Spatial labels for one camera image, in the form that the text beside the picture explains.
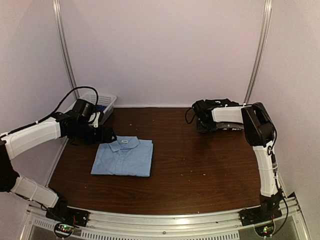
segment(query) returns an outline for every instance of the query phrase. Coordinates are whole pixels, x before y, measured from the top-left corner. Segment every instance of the white basket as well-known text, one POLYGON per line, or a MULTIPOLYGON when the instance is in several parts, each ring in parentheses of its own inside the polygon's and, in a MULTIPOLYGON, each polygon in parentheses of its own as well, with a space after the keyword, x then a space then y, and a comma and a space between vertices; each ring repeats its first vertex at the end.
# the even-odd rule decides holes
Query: white basket
MULTIPOLYGON (((84 99, 92 104, 96 104, 97 96, 94 92, 93 93, 87 92, 83 94, 80 97, 80 99, 84 99)), ((99 122, 99 124, 104 124, 107 118, 112 114, 112 112, 114 111, 114 105, 115 105, 116 99, 117 99, 117 96, 115 95, 99 93, 98 105, 106 107, 106 109, 103 110, 104 115, 101 122, 99 122)), ((76 102, 74 102, 65 112, 71 110, 74 107, 75 103, 76 102)))

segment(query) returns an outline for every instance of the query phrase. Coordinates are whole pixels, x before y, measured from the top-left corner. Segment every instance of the aluminum frame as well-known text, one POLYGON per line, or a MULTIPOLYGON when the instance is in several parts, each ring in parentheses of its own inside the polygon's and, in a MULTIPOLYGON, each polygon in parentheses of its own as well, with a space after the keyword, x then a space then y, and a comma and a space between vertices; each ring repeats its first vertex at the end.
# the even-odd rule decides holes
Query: aluminum frame
MULTIPOLYGON (((60 0, 53 0, 52 3, 53 3, 53 12, 54 12, 55 22, 58 30, 58 37, 59 37, 59 42, 61 46, 61 52, 62 52, 65 70, 68 76, 70 86, 72 89, 74 89, 75 87, 77 87, 77 83, 75 80, 75 75, 72 69, 70 56, 68 52, 65 29, 64 29, 61 8, 60 8, 60 0)), ((78 90, 73 91, 73 96, 77 100, 80 97, 79 91, 78 90)))
POLYGON ((253 64, 253 69, 251 73, 250 82, 247 88, 247 92, 244 98, 243 103, 247 104, 250 101, 254 86, 257 80, 260 64, 263 58, 263 52, 266 46, 267 37, 269 33, 270 21, 272 15, 272 0, 265 0, 264 12, 262 18, 262 25, 260 31, 260 38, 258 43, 258 49, 256 51, 256 56, 253 64))
MULTIPOLYGON (((289 216, 295 219, 299 239, 309 240, 310 236, 297 199, 291 197, 286 201, 289 216)), ((277 219, 284 219, 287 210, 283 201, 280 203, 280 208, 283 215, 277 219)), ((75 237, 95 239, 89 237, 92 235, 96 239, 99 237, 102 239, 104 236, 127 240, 205 239, 208 236, 235 233, 235 231, 252 228, 253 225, 242 226, 238 214, 240 210, 185 215, 134 215, 88 210, 90 214, 87 227, 80 227, 75 232, 75 237)), ((53 229, 57 222, 46 218, 45 214, 46 212, 42 211, 37 203, 30 204, 20 240, 29 240, 33 226, 53 229)))

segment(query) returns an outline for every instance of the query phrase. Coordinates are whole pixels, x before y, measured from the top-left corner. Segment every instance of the brown tabletop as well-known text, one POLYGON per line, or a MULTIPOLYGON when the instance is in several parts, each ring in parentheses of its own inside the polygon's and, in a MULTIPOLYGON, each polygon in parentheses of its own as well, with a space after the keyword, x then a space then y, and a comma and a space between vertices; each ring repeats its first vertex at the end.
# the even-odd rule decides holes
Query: brown tabletop
POLYGON ((199 134, 185 108, 116 108, 118 136, 153 141, 150 177, 91 175, 98 145, 68 144, 49 187, 71 207, 124 214, 194 214, 259 205, 260 178, 243 131, 199 134))

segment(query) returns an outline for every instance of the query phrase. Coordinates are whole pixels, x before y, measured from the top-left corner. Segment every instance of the vertical metal pole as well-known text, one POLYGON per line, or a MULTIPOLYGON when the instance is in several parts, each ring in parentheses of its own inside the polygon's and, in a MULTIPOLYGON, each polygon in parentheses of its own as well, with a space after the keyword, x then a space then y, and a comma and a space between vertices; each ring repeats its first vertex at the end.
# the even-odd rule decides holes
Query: vertical metal pole
MULTIPOLYGON (((70 61, 69 52, 67 48, 66 36, 65 36, 64 25, 63 25, 61 9, 60 9, 60 0, 53 0, 53 10, 54 10, 55 21, 56 21, 56 26, 58 30, 58 36, 60 40, 64 66, 66 69, 70 86, 73 89, 77 86, 77 84, 76 84, 76 80, 75 80, 74 72, 71 66, 71 61, 70 61)), ((80 97, 79 91, 78 90, 73 91, 73 96, 75 99, 78 99, 80 97)))
POLYGON ((253 92, 253 89, 254 89, 254 86, 255 86, 255 83, 257 80, 261 60, 263 57, 263 52, 264 52, 267 37, 268 37, 271 14, 272 14, 272 0, 265 0, 258 49, 257 49, 256 56, 255 56, 255 61, 254 61, 254 65, 253 65, 253 69, 252 69, 252 73, 251 73, 249 86, 246 91, 245 99, 243 101, 244 104, 247 104, 250 101, 250 97, 252 95, 252 92, 253 92))

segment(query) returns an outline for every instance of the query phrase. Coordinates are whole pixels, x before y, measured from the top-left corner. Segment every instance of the folded shirt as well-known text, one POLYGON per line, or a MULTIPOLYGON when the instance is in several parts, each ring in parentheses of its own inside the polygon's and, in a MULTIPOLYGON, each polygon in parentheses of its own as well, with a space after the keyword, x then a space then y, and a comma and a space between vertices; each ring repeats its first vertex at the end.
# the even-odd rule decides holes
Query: folded shirt
POLYGON ((100 144, 92 175, 149 177, 154 145, 136 136, 117 136, 112 143, 100 144))

